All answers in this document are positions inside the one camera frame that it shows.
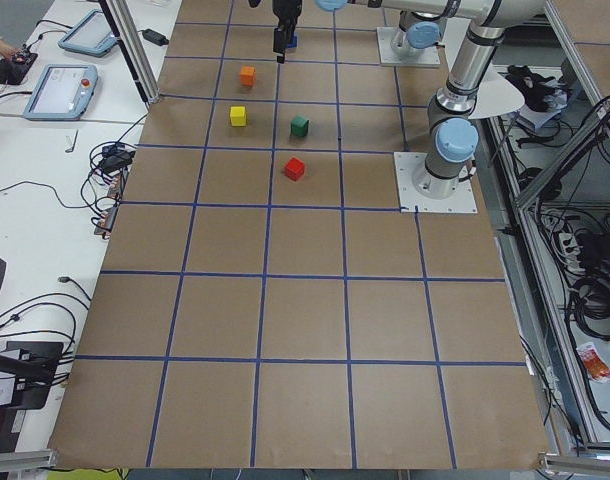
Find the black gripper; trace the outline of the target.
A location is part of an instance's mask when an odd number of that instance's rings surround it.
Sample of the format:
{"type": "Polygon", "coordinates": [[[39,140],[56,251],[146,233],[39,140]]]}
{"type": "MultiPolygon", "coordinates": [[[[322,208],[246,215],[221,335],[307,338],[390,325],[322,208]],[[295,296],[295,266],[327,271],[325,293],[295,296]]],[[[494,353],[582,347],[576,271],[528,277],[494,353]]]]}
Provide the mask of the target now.
{"type": "Polygon", "coordinates": [[[296,21],[302,13],[302,0],[273,0],[272,11],[279,21],[287,21],[286,30],[277,26],[273,31],[273,52],[279,64],[285,62],[287,42],[296,33],[296,21]]]}

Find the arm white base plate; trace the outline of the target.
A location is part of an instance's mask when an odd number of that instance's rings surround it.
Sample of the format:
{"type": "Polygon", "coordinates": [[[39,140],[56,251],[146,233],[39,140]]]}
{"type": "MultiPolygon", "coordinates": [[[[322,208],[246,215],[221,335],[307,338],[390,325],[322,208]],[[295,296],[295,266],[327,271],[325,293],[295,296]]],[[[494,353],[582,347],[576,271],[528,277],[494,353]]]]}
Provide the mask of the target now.
{"type": "Polygon", "coordinates": [[[432,176],[425,165],[426,153],[393,154],[399,209],[402,213],[476,214],[473,187],[465,166],[448,180],[432,176]]]}
{"type": "Polygon", "coordinates": [[[378,27],[376,36],[381,66],[438,68],[441,65],[436,46],[413,48],[397,27],[378,27]]]}

